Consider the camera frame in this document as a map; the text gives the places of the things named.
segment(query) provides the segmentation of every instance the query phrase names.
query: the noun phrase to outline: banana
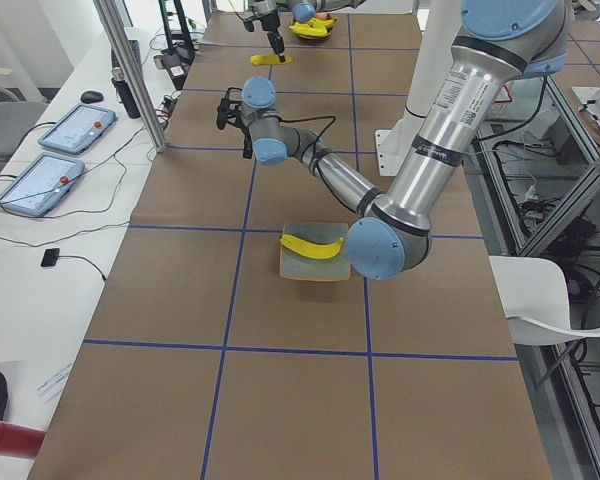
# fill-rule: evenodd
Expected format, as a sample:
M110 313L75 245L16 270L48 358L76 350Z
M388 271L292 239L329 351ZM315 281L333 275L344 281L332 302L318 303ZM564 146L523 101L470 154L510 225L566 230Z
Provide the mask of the banana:
M344 238L342 237L335 242L328 243L326 245L320 243L311 243L288 233L285 233L280 237L280 244L283 247L288 248L298 255L302 255L303 257L307 258L313 258L314 260L327 260L335 257L338 255L338 253L340 253L343 243Z

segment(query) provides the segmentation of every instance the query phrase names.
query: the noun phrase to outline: blue tablet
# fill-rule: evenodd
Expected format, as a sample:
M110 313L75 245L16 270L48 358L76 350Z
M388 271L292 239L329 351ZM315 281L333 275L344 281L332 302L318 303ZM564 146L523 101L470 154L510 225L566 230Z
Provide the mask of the blue tablet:
M41 217L57 205L83 173L84 162L43 153L0 194L0 206Z
M84 152L116 120L116 112L79 103L45 133L38 143L72 155Z

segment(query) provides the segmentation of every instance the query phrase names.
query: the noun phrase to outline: white desk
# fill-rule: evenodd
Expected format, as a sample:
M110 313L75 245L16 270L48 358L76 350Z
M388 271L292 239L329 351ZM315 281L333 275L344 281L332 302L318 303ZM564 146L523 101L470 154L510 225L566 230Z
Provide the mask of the white desk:
M141 29L127 32L130 39L140 41L143 59L153 33ZM162 97L171 94L174 88L166 72L155 68L152 56L150 53L144 64L144 79L154 105L158 106ZM58 120L79 102L85 90L102 92L104 101L96 105L115 110L118 120L78 157L87 168L109 157L142 127L141 119L131 120L117 102L110 79L110 46L102 33L39 120L39 123ZM6 165L4 174L18 174L42 152L37 139L45 131L41 128L26 138ZM151 147L148 134L141 132L118 154L128 171L108 211L76 213L59 219L26 219L0 211L0 236L39 244L127 221L151 168L147 159ZM123 171L115 160L109 160L85 175L50 215L106 208ZM7 185L0 180L0 192ZM125 231L125 227L104 229L53 246L60 248L61 255L88 258L107 274ZM104 286L98 272L82 260L60 259L53 268L41 268L46 248L17 246L0 240L0 371L9 387L5 421L40 430L47 429L59 395L45 402L36 389L75 359ZM30 460L0 456L0 480L24 479L32 464Z

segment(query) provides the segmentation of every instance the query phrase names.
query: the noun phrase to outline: computer mouse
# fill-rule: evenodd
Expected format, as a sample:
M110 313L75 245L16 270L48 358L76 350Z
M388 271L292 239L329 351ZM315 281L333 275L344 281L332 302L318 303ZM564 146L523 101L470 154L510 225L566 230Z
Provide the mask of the computer mouse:
M95 90L87 90L80 96L80 101L82 103L96 103L101 102L104 99L104 95L100 92L96 92Z

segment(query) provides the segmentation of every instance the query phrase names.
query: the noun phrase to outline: red tube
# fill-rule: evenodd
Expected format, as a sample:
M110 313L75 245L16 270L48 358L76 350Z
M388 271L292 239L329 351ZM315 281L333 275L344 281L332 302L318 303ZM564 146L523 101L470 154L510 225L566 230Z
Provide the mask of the red tube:
M0 421L0 455L35 458L45 432Z

